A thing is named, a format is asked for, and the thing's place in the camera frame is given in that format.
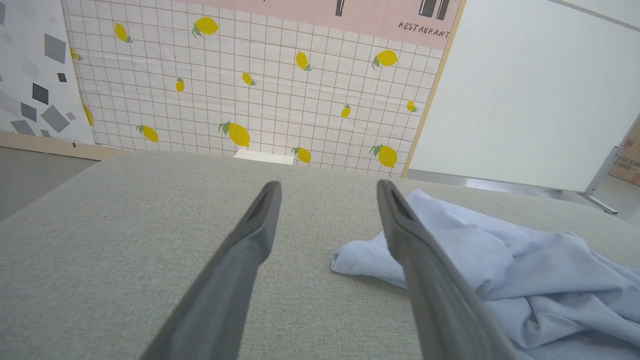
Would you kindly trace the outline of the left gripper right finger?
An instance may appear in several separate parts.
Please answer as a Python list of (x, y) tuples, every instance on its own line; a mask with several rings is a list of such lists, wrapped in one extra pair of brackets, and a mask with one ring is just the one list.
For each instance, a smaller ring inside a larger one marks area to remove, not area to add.
[(402, 266), (425, 360), (516, 360), (518, 351), (390, 180), (376, 185), (387, 247)]

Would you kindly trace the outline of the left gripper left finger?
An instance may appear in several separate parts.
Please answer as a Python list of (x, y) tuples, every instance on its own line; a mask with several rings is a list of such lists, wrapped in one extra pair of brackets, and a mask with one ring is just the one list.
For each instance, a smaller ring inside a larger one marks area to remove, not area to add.
[(282, 202), (267, 182), (163, 323), (143, 360), (235, 360), (259, 267), (275, 240)]

